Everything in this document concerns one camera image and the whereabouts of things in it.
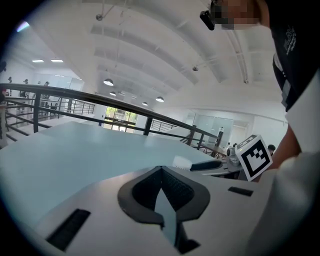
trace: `fluorescent light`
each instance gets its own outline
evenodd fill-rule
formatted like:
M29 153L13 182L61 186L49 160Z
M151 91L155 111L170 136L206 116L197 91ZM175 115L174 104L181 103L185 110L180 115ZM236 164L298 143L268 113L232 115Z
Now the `fluorescent light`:
M158 97L158 98L156 98L155 99L157 102L165 102L165 100L164 100L164 98L162 98L162 97Z
M111 79L106 79L103 81L103 83L107 86L114 86L114 81L112 81Z
M28 22L23 21L21 22L21 24L17 27L16 31L20 32L21 30L24 30L25 28L29 27L30 25L28 24Z

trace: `black slot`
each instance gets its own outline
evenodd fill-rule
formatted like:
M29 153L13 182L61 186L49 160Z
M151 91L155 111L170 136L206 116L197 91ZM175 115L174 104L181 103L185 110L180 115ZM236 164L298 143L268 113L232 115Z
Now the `black slot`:
M228 191L231 191L231 192L234 192L234 193L237 193L240 195L244 195L247 197L251 197L251 195L253 194L252 190L248 190L248 189L244 189L244 188L240 188L240 187L235 187L235 186L230 187L228 189Z
M76 209L46 240L65 251L91 213Z

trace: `person in background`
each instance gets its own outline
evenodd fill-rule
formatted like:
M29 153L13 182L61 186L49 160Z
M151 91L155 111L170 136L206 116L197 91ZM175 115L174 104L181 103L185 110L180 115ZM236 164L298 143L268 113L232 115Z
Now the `person in background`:
M237 30L262 25L271 30L276 53L270 65L287 112L320 67L319 43L315 39L315 26L319 24L317 2L304 6L290 0L211 1L211 19L222 28ZM285 160L300 152L297 138L288 125L268 169L278 169Z
M273 156L274 151L276 150L276 147L275 147L274 145L270 144L270 145L268 146L268 150L269 150L269 152L270 152L270 156Z

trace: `desk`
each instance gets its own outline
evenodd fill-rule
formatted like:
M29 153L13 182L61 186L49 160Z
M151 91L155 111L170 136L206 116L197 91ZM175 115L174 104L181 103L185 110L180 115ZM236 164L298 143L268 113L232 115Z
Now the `desk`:
M220 158L220 157L225 158L227 156L227 151L223 150L222 148L220 148L218 146L210 146L210 145L206 145L206 144L201 143L200 148L205 148L207 150L211 150L212 151L211 156L214 158L215 157L216 158Z
M212 159L176 140L68 122L0 150L3 199L15 218L35 227L49 210L87 185L154 166L174 157Z

